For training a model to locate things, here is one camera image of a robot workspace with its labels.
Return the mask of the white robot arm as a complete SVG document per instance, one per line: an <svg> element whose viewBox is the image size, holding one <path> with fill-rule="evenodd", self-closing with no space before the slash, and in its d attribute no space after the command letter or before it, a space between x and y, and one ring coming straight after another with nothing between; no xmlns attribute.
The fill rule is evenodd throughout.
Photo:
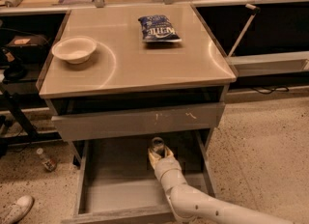
<svg viewBox="0 0 309 224"><path fill-rule="evenodd" d="M203 217L217 224L294 224L266 213L230 204L189 185L168 148L149 148L149 160L175 218L184 223Z"/></svg>

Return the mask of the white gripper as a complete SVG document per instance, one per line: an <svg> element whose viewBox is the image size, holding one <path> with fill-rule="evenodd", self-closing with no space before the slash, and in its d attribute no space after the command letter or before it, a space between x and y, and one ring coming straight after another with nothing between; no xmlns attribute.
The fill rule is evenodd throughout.
<svg viewBox="0 0 309 224"><path fill-rule="evenodd" d="M161 183L183 182L183 172L180 163L173 157L174 153L166 147L164 157L148 149L148 158L154 169L154 174Z"/></svg>

